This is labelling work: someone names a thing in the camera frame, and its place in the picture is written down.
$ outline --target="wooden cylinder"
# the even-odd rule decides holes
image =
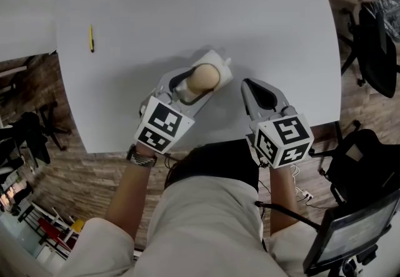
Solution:
[[[219,83],[219,72],[212,64],[201,64],[187,78],[187,86],[194,94],[214,89]]]

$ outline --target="chair leg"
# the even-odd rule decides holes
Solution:
[[[333,156],[333,153],[335,152],[335,150],[328,150],[328,151],[321,151],[320,153],[314,153],[313,149],[310,149],[308,152],[308,155],[310,155],[310,157],[315,158],[315,157],[330,157]]]
[[[332,192],[332,195],[335,197],[336,202],[339,205],[344,204],[343,200],[340,198],[339,193],[336,191],[336,188],[335,188],[335,186],[333,186],[333,184],[331,185],[331,192]]]
[[[357,58],[357,54],[355,50],[352,50],[349,57],[347,58],[346,62],[343,64],[342,68],[341,68],[341,75],[343,76],[343,74],[346,72],[346,70],[349,69],[349,67],[351,66],[351,64],[353,63],[354,60],[356,60]]]
[[[53,111],[54,108],[57,107],[57,101],[54,101],[53,103],[51,103],[49,105],[49,114],[46,117],[44,115],[44,112],[48,109],[47,105],[44,105],[43,107],[40,108],[40,114],[44,123],[44,131],[46,133],[47,136],[50,136],[51,139],[54,141],[54,143],[56,144],[56,146],[61,150],[61,151],[65,151],[67,150],[67,147],[65,146],[61,146],[56,135],[54,133],[58,133],[58,134],[71,134],[70,130],[63,130],[63,129],[59,129],[53,126]]]
[[[341,40],[342,42],[347,44],[350,48],[353,48],[353,46],[354,46],[354,42],[353,41],[351,41],[349,38],[343,36],[342,34],[337,34],[337,36],[338,36],[337,38],[339,40]]]
[[[340,129],[339,121],[335,121],[335,130],[336,130],[337,143],[340,144],[343,140],[343,135],[342,135],[342,130]]]
[[[54,128],[54,127],[51,129],[56,134],[71,134],[72,133],[71,130],[64,130],[64,129]]]
[[[350,17],[350,24],[351,24],[352,27],[355,27],[355,26],[356,26],[356,20],[354,19],[353,13],[352,13],[348,8],[343,8],[343,9],[342,9],[342,13],[348,14],[348,15],[349,15],[349,17]]]
[[[355,119],[352,121],[352,124],[354,125],[354,127],[356,127],[356,128],[354,128],[353,132],[356,133],[357,131],[359,131],[359,129],[361,127],[361,123]]]
[[[365,84],[365,78],[364,77],[362,77],[362,79],[358,79],[357,80],[357,84],[358,84],[358,86],[360,86],[360,87],[363,87],[364,86],[364,84]]]

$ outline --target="black chair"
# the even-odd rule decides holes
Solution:
[[[362,6],[357,25],[350,10],[343,9],[343,12],[349,14],[349,30],[353,41],[338,34],[338,38],[351,47],[351,53],[341,68],[341,74],[343,75],[357,58],[362,75],[358,85],[362,86],[367,81],[376,91],[392,98],[400,68],[397,65],[396,47],[384,30],[382,16],[375,18]]]
[[[390,29],[398,26],[398,17],[393,16],[393,11],[396,10],[394,3],[397,2],[398,0],[375,0],[362,3],[358,14],[359,24],[356,24],[350,10],[343,9],[343,13],[350,17],[348,27],[353,40],[338,34],[338,38],[351,48],[351,53],[341,69],[342,75],[357,58],[362,75],[358,85],[362,86],[367,81],[388,98],[394,96],[397,73],[400,73],[396,47],[389,35],[394,33]],[[385,20],[390,23],[389,31],[386,31]]]
[[[311,157],[332,156],[328,171],[321,169],[319,173],[332,183],[331,191],[338,204],[373,202],[400,188],[400,145],[381,144],[372,130],[358,130],[358,121],[354,125],[356,129],[343,139],[336,122],[336,149],[309,151]]]
[[[26,141],[29,154],[31,155],[35,167],[38,167],[36,158],[49,164],[50,156],[45,145],[48,141],[46,136],[50,136],[61,151],[66,150],[66,147],[59,144],[54,133],[71,134],[71,131],[59,129],[53,125],[53,111],[55,107],[57,107],[56,101],[40,108],[44,127],[40,125],[39,116],[37,114],[24,113],[18,121],[11,123],[12,128],[0,129],[0,139],[5,139],[0,143],[0,164],[3,164],[6,159],[10,162],[9,155],[15,149],[18,150],[18,154],[21,156],[19,147],[24,141]],[[47,117],[44,114],[46,110],[49,110]]]

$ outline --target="screen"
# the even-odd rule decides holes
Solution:
[[[370,216],[335,230],[318,263],[352,251],[378,237],[385,228],[397,200]]]

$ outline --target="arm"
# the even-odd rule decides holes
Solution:
[[[155,154],[154,150],[141,143],[137,143],[136,151],[148,157]],[[149,175],[150,168],[135,164],[127,166],[104,217],[125,230],[132,239],[135,239],[142,219]]]
[[[138,143],[136,151],[153,156],[154,151]],[[57,277],[121,276],[132,266],[136,232],[142,218],[150,168],[130,164],[105,220],[90,219]]]
[[[270,168],[270,175],[272,203],[299,213],[290,167]],[[312,227],[276,210],[271,210],[269,251],[288,276],[305,276],[303,261],[316,235]]]
[[[269,174],[271,177],[271,202],[298,213],[299,206],[294,193],[294,182],[290,166],[279,169],[270,168]],[[296,219],[279,211],[271,210],[271,234],[295,223],[297,223]]]

